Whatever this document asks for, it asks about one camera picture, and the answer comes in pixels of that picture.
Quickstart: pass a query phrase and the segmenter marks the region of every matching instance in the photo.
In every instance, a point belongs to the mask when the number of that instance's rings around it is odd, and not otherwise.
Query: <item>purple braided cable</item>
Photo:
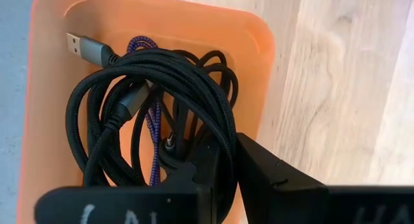
[[[157,48],[158,45],[150,38],[146,36],[137,36],[131,39],[128,43],[127,53],[134,52],[138,48]],[[148,113],[145,115],[147,120],[147,127],[151,134],[151,140],[154,144],[154,158],[151,169],[151,177],[149,179],[149,185],[153,186],[160,182],[160,162],[158,160],[158,144],[160,142],[161,132],[161,106],[158,102],[155,102]]]

